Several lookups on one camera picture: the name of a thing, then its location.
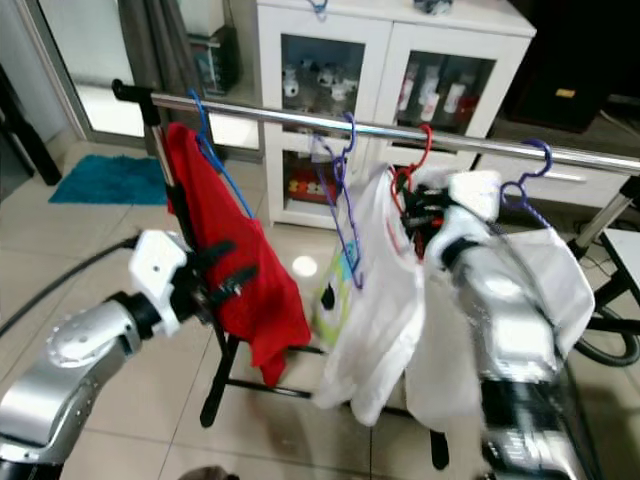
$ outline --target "white cabinet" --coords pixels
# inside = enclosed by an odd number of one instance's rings
[[[455,0],[453,12],[442,16],[425,15],[412,0],[331,0],[323,18],[303,0],[258,0],[258,25],[264,106],[335,117],[349,111],[358,121],[418,126],[428,97],[434,129],[478,137],[486,135],[535,33],[506,0]],[[399,103],[406,105],[398,110]],[[264,125],[270,220],[332,228],[309,158],[310,133]],[[336,152],[346,142],[340,134],[328,138]],[[348,175],[374,162],[406,165],[420,153],[359,138]],[[429,162],[466,169],[472,160],[473,154],[436,150]],[[323,168],[330,180],[329,166]]]
[[[518,181],[524,172],[535,172],[542,166],[535,160],[498,155],[483,155],[478,164],[482,170],[500,172],[505,182]],[[526,188],[531,198],[600,208],[611,200],[628,178],[591,168],[554,165],[544,177],[528,180]]]

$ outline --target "metal rail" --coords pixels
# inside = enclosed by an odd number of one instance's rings
[[[197,111],[195,101],[191,98],[178,97],[165,93],[152,93],[151,99],[157,107]],[[314,127],[321,130],[351,131],[351,124],[349,122],[333,117],[310,115],[290,110],[276,110],[248,105],[211,102],[208,100],[203,101],[202,105],[209,112],[233,115],[252,120],[281,123],[283,125]],[[417,128],[358,122],[356,131],[359,135],[369,135],[389,140],[402,140],[403,142],[413,142],[416,144],[424,144],[426,140],[426,134]],[[451,151],[463,150],[477,153],[492,153],[528,160],[544,160],[544,152],[540,149],[516,142],[434,132],[433,144],[434,146]],[[556,163],[575,167],[593,168],[624,175],[640,175],[640,159],[633,157],[622,157],[607,153],[557,147],[553,149],[553,160]]]

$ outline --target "purple hanger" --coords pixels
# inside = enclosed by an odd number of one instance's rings
[[[527,195],[527,191],[524,188],[524,182],[528,178],[542,177],[549,170],[551,170],[551,167],[553,167],[553,155],[551,152],[551,147],[545,142],[543,142],[542,140],[538,140],[536,138],[525,140],[522,143],[526,145],[531,145],[533,147],[538,147],[544,150],[544,161],[546,163],[545,163],[545,166],[537,172],[523,173],[517,182],[514,182],[514,181],[504,182],[500,187],[500,198],[502,201],[502,205],[512,210],[526,210],[534,218],[536,218],[542,224],[542,226],[544,226],[545,228],[551,228],[551,224],[547,222],[547,220],[540,214],[540,212],[538,212],[535,208],[533,208],[529,204],[529,196]],[[520,191],[520,198],[517,201],[509,202],[509,200],[507,200],[506,190],[508,187],[515,187],[517,190]]]
[[[352,258],[350,255],[349,249],[347,248],[347,243],[344,239],[344,235],[340,230],[340,225],[338,225],[338,215],[336,214],[336,206],[331,198],[331,194],[329,193],[329,188],[327,187],[327,182],[324,179],[324,174],[319,167],[316,167],[316,173],[318,178],[320,179],[320,184],[322,185],[322,190],[324,191],[325,196],[327,197],[327,202],[329,203],[329,210],[331,210],[331,216],[333,217],[333,221],[336,224],[336,229],[338,230],[338,237],[340,237],[340,243],[342,244],[342,251],[344,252],[344,256],[347,259],[347,264],[349,265],[349,270],[351,271],[351,277],[353,278],[353,284],[356,286],[358,290],[362,290],[363,287],[363,278],[362,273],[360,275],[356,275],[356,269],[358,268],[358,264],[360,263],[360,238],[358,236],[358,230],[356,228],[355,221],[353,220],[353,208],[351,205],[351,197],[349,196],[349,190],[347,185],[345,184],[345,178],[347,175],[347,164],[345,156],[348,153],[351,153],[356,143],[356,121],[353,118],[351,113],[345,113],[344,117],[351,123],[351,140],[349,145],[342,149],[340,155],[335,155],[331,147],[327,145],[320,135],[314,134],[312,137],[312,147],[311,154],[313,155],[313,144],[315,142],[319,142],[322,145],[322,148],[329,154],[331,157],[331,163],[333,165],[333,176],[336,181],[336,191],[338,194],[344,195],[344,198],[347,202],[347,215],[349,217],[349,225],[351,226],[351,230],[353,231],[353,239],[355,242],[356,252],[355,258]]]

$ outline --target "cabinet handle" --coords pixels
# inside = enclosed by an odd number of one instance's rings
[[[587,179],[578,175],[569,175],[568,173],[547,172],[544,178],[549,180],[561,180],[563,182],[587,183]]]

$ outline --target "clothes rack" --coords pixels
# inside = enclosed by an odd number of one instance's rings
[[[146,126],[150,127],[153,132],[157,145],[159,161],[162,165],[167,186],[168,198],[171,201],[178,221],[180,222],[185,240],[193,248],[193,227],[186,207],[184,190],[181,185],[175,182],[169,168],[165,132],[161,125],[158,108],[171,108],[196,112],[197,106],[195,101],[186,97],[154,92],[149,88],[126,86],[120,80],[113,81],[112,89],[114,95],[119,100],[137,103],[140,106],[144,123]],[[345,133],[351,133],[352,129],[351,123],[342,119],[311,115],[308,113],[212,102],[208,100],[202,101],[202,105],[210,113],[237,116],[263,122],[313,127],[319,130],[342,131]],[[356,132],[359,135],[369,135],[390,140],[402,140],[404,142],[412,142],[416,144],[424,144],[426,140],[426,133],[417,128],[358,123],[356,126]],[[515,142],[433,132],[433,145],[446,150],[466,150],[477,153],[492,153],[506,155],[509,157],[544,161],[544,152],[539,148]],[[587,225],[577,238],[569,242],[569,246],[576,257],[581,258],[586,253],[586,250],[592,241],[597,238],[634,199],[640,198],[640,159],[605,153],[586,152],[569,148],[554,148],[553,154],[554,162],[559,164],[630,175],[629,180],[620,188],[618,194],[616,194],[609,204],[594,217],[591,223]],[[618,332],[618,329],[628,331],[629,328],[631,328],[630,324],[632,322],[633,321],[631,320],[625,321],[624,327],[613,325],[608,329],[608,331]],[[635,328],[640,331],[640,321],[636,322],[637,324],[635,325]],[[602,325],[602,322],[598,323],[598,330],[603,330],[604,328],[605,327]],[[310,398],[310,392],[282,387],[270,388],[263,384],[230,378],[231,368],[238,350],[240,339],[232,335],[228,335],[226,340],[224,336],[217,335],[217,337],[222,351],[222,358],[216,375],[212,381],[211,390],[201,411],[200,422],[203,427],[209,427],[213,424],[220,407],[220,402],[226,385],[283,394],[298,398]],[[322,354],[321,350],[314,347],[293,348],[292,350]],[[410,416],[408,412],[401,409],[386,408],[385,411],[392,414]],[[439,438],[438,435],[442,434],[432,433],[432,441],[442,441],[444,437]],[[434,447],[434,450],[438,450],[437,445],[434,445]]]

